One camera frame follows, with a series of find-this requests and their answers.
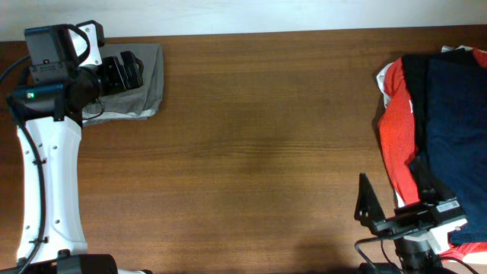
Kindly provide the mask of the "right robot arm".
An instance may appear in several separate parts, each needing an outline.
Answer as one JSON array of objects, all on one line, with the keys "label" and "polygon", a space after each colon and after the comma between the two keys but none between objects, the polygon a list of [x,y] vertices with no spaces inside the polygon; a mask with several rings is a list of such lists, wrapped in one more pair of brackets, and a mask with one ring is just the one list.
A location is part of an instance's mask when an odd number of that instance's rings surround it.
[{"label": "right robot arm", "polygon": [[[421,175],[419,201],[394,209],[386,217],[366,174],[359,175],[358,198],[354,219],[368,228],[372,237],[355,242],[355,249],[364,259],[360,273],[449,273],[442,266],[440,241],[431,233],[446,228],[444,235],[466,223],[466,214],[454,193],[430,174]],[[362,244],[393,241],[401,266],[390,260],[373,262],[362,250]]]}]

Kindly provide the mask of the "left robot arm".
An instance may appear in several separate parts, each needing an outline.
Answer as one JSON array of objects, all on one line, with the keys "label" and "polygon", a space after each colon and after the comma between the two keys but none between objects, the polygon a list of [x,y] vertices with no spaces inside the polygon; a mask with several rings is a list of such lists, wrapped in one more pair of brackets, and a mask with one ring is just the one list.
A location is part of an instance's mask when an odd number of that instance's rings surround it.
[{"label": "left robot arm", "polygon": [[24,220],[14,273],[117,273],[109,254],[90,254],[78,201],[83,109],[102,96],[140,88],[134,53],[102,57],[96,21],[28,28],[30,64],[6,103],[24,166]]}]

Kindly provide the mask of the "grey shorts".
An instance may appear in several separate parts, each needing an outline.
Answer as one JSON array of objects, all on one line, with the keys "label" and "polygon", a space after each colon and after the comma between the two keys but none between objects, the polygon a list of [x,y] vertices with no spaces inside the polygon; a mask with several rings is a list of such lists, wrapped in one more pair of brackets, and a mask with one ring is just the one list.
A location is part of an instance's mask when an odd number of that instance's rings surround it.
[{"label": "grey shorts", "polygon": [[131,51],[144,66],[143,85],[140,88],[123,91],[100,98],[82,110],[84,126],[109,122],[117,119],[146,120],[159,111],[164,94],[164,53],[156,43],[107,44],[100,49],[102,57],[120,56]]}]

